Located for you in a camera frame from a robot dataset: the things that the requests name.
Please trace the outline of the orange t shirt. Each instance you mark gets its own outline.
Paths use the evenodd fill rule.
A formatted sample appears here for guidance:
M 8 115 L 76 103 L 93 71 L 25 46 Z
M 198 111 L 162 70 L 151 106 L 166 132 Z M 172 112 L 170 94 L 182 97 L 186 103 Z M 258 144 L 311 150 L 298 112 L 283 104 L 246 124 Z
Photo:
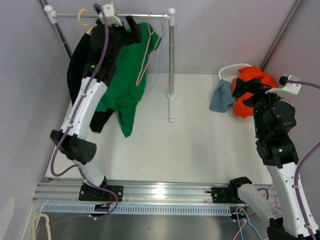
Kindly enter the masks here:
M 249 80 L 257 78 L 257 79 L 260 79 L 263 84 L 269 85 L 271 88 L 278 87 L 273 77 L 270 74 L 261 71 L 261 69 L 258 66 L 247 66 L 247 67 L 240 68 L 238 71 L 239 71 L 239 75 L 232 83 L 232 87 L 231 87 L 232 93 L 235 91 L 236 83 L 238 79 L 242 79 L 247 82 Z M 253 96 L 252 93 L 247 92 L 243 96 L 236 98 L 236 102 L 233 108 L 233 113 L 236 117 L 241 117 L 245 119 L 246 117 L 253 116 L 253 108 L 246 106 L 243 103 L 243 101 L 247 100 L 252 96 Z

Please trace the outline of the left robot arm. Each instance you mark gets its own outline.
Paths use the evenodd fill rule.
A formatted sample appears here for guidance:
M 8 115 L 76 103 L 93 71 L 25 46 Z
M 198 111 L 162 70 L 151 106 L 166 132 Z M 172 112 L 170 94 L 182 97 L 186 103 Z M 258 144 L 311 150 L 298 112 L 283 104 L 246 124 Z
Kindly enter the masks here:
M 85 58 L 81 85 L 72 109 L 60 130 L 53 130 L 51 140 L 56 145 L 53 157 L 61 152 L 79 169 L 90 195 L 97 201 L 107 197 L 106 177 L 93 162 L 97 146 L 87 141 L 90 123 L 99 101 L 108 89 L 117 67 L 116 61 L 124 46 L 142 41 L 141 25 L 131 15 L 126 16 L 130 30 L 110 20 L 98 20 L 86 36 L 88 54 Z

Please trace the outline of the grey-blue t shirt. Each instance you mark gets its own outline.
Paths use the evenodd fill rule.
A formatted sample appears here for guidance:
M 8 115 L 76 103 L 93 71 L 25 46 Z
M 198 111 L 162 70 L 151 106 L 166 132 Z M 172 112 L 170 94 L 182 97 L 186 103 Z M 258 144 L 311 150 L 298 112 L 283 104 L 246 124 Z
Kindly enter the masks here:
M 232 83 L 221 79 L 213 92 L 209 109 L 218 113 L 226 113 L 229 106 L 235 102 L 236 99 L 232 93 Z

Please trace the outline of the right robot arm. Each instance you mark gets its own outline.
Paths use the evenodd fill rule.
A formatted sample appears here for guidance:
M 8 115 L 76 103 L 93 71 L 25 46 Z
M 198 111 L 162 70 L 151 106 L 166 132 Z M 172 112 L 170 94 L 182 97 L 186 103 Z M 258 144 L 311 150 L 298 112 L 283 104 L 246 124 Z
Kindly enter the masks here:
M 295 108 L 282 99 L 296 96 L 302 85 L 319 85 L 283 75 L 279 87 L 272 88 L 258 78 L 235 81 L 233 96 L 250 93 L 244 104 L 253 109 L 256 150 L 275 184 L 280 208 L 263 197 L 246 177 L 229 182 L 227 196 L 232 202 L 243 201 L 267 225 L 270 240 L 318 240 L 320 227 L 310 211 L 300 172 L 303 164 L 320 146 L 316 145 L 299 160 L 289 131 L 296 126 Z

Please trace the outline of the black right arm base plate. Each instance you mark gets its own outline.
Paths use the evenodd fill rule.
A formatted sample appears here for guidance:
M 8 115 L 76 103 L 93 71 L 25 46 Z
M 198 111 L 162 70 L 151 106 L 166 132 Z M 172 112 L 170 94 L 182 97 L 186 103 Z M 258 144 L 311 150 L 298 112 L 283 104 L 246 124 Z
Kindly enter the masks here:
M 212 187 L 207 194 L 211 195 L 214 204 L 242 204 L 243 202 L 232 196 L 228 187 Z

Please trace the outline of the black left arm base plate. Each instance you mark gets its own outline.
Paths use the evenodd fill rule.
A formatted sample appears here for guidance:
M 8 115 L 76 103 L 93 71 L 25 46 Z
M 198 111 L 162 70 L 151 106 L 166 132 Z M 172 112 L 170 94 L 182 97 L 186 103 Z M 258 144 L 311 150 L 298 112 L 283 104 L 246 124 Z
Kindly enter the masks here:
M 122 201 L 124 192 L 124 187 L 122 185 L 109 185 L 107 180 L 104 179 L 100 187 L 113 192 L 117 196 L 118 201 Z M 86 202 L 115 202 L 116 198 L 109 192 L 105 192 L 104 190 L 100 190 L 83 182 L 78 200 Z

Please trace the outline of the light blue wire hanger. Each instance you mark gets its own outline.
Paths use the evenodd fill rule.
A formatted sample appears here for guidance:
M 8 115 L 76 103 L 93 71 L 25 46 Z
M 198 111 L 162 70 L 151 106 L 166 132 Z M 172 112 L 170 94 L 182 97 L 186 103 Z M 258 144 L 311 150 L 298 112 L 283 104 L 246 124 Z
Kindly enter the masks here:
M 162 13 L 159 23 L 150 29 L 151 40 L 154 39 L 152 52 L 148 56 L 147 70 L 150 75 L 150 88 L 154 89 L 160 81 L 160 74 L 164 73 L 166 64 L 170 61 L 170 27 L 173 27 L 172 37 L 176 36 L 178 25 L 171 23 L 169 11 Z

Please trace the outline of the green t shirt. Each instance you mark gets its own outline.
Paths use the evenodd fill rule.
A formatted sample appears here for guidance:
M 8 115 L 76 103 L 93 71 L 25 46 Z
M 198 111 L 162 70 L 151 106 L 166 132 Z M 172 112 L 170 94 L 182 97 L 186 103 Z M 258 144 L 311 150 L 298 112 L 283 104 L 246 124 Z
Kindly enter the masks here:
M 126 138 L 132 134 L 136 107 L 142 99 L 147 81 L 146 70 L 140 85 L 136 86 L 149 37 L 147 23 L 142 22 L 140 25 L 141 43 L 134 43 L 122 48 L 116 62 L 116 73 L 96 108 L 96 112 L 104 112 L 107 109 L 117 111 L 118 122 Z M 154 45 L 154 39 L 151 39 L 145 66 Z

